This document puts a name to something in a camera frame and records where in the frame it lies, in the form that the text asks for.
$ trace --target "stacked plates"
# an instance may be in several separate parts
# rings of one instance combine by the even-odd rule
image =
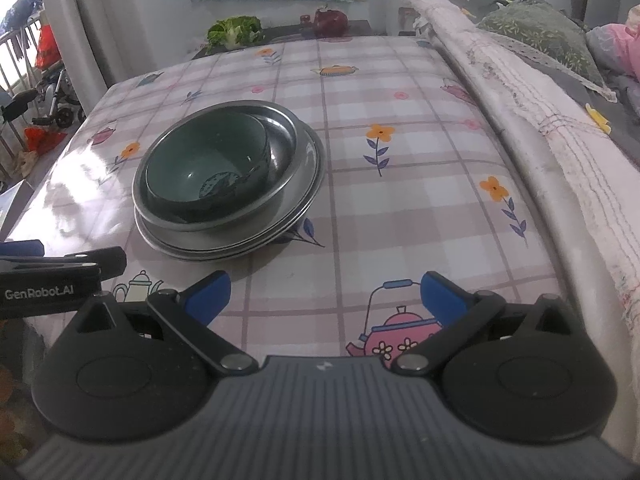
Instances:
[[[325,170],[318,134],[284,107],[265,101],[234,101],[206,108],[175,127],[213,109],[228,108],[257,118],[266,128],[271,163],[263,193],[250,204],[206,222],[174,221],[148,207],[144,183],[146,152],[133,181],[134,217],[145,241],[172,258],[210,262],[243,256],[278,238],[303,219],[318,194]]]

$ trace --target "pillow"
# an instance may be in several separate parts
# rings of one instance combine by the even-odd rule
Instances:
[[[487,15],[478,27],[533,47],[584,79],[605,87],[584,31],[543,0],[513,0]]]

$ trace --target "green vegetable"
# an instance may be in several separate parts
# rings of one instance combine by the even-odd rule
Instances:
[[[235,16],[218,20],[207,33],[209,51],[224,45],[227,50],[259,44],[264,39],[262,25],[255,16]]]

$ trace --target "ceramic bowl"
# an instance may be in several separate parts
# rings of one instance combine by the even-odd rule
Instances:
[[[203,112],[168,130],[143,168],[149,204],[186,222],[246,205],[269,172],[269,138],[259,120],[224,109]]]

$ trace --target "plaid tablecloth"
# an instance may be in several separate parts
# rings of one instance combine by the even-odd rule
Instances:
[[[136,166],[176,121],[238,99],[276,101],[313,127],[328,154],[324,185],[287,244],[218,264],[172,260],[134,225]],[[112,87],[12,238],[40,238],[48,255],[120,245],[126,273],[104,283],[120,301],[224,270],[230,301],[209,326],[256,358],[389,360],[440,329],[417,286],[428,270],[510,301],[558,292],[488,131],[443,59],[414,38],[302,41],[207,57]],[[70,316],[30,322],[50,344]]]

